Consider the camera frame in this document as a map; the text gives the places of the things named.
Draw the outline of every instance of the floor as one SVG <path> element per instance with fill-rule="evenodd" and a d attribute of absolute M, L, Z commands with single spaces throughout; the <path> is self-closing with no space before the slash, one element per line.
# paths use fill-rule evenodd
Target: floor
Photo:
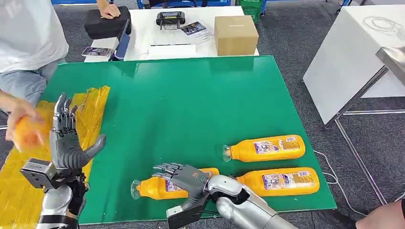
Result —
<path fill-rule="evenodd" d="M 133 0 L 116 2 L 130 3 Z M 94 6 L 57 6 L 57 14 L 70 45 L 68 62 L 81 62 L 83 49 L 91 45 L 91 39 L 83 28 L 83 18 L 87 10 Z M 315 150 L 325 153 L 335 169 L 352 206 L 368 213 L 380 205 L 365 175 L 357 165 L 344 139 L 336 126 L 324 129 L 312 99 L 301 81 L 312 58 L 336 19 L 338 4 L 336 0 L 298 0 L 269 2 L 266 14 L 256 25 L 259 33 L 257 48 L 261 55 L 274 55 L 289 93 L 301 117 L 309 139 Z M 405 107 L 403 98 L 363 99 L 355 105 L 356 109 L 387 109 Z M 0 124 L 5 116 L 0 114 Z M 352 139 L 365 164 L 373 174 L 377 185 L 387 200 L 396 199 L 405 189 L 405 122 L 400 114 L 365 115 L 341 118 L 341 123 Z M 0 166 L 4 162 L 12 144 L 0 142 Z M 325 159 L 318 157 L 324 172 L 330 172 Z M 353 219 L 361 216 L 349 212 L 340 189 L 330 185 L 339 209 Z M 282 214 L 295 226 L 306 229 L 332 229 L 333 226 L 322 221 L 316 213 L 302 212 Z M 165 229 L 165 222 L 118 223 L 82 226 L 87 229 Z M 188 229 L 231 229 L 236 228 L 224 219 L 206 219 L 188 225 Z"/>

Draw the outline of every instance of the black case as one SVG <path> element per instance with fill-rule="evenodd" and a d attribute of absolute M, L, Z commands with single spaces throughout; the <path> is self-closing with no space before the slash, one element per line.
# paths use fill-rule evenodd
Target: black case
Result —
<path fill-rule="evenodd" d="M 114 19 L 101 18 L 99 10 L 89 10 L 85 20 L 85 30 L 93 40 L 117 37 L 129 19 L 127 34 L 131 34 L 131 15 L 126 6 L 118 7 L 121 15 Z"/>

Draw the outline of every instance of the green crate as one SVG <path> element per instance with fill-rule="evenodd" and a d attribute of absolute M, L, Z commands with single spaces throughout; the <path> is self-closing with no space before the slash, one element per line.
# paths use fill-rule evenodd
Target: green crate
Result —
<path fill-rule="evenodd" d="M 263 0 L 236 0 L 235 5 L 242 7 L 261 8 Z"/>
<path fill-rule="evenodd" d="M 243 9 L 243 13 L 245 15 L 252 16 L 252 20 L 253 20 L 254 23 L 257 23 L 259 21 L 260 8 L 242 7 L 242 9 Z"/>

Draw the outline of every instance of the green table mat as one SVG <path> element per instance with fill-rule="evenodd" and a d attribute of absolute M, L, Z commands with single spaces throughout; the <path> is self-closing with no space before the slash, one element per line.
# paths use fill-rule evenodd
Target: green table mat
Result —
<path fill-rule="evenodd" d="M 320 189 L 311 195 L 264 198 L 276 211 L 336 208 L 311 144 L 272 56 L 156 61 L 67 63 L 59 66 L 42 99 L 55 101 L 90 87 L 111 87 L 80 223 L 164 220 L 184 199 L 133 200 L 132 180 L 176 162 L 216 167 L 223 175 L 311 167 Z M 244 139 L 300 135 L 306 145 L 294 160 L 243 163 L 222 160 L 222 145 Z M 215 210 L 214 203 L 207 210 Z"/>

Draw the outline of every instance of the plastic bottle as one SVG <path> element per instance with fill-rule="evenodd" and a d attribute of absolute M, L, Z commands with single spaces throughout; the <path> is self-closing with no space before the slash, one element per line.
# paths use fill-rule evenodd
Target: plastic bottle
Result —
<path fill-rule="evenodd" d="M 251 171 L 236 180 L 261 197 L 305 195 L 319 190 L 318 176 L 309 167 Z"/>
<path fill-rule="evenodd" d="M 223 157 L 243 162 L 295 159 L 305 153 L 305 145 L 298 135 L 285 135 L 244 140 L 234 146 L 224 145 Z"/>
<path fill-rule="evenodd" d="M 201 168 L 209 177 L 218 175 L 217 168 Z M 150 197 L 152 199 L 186 198 L 187 192 L 161 177 L 151 177 L 141 182 L 134 180 L 131 184 L 131 195 L 134 199 Z"/>

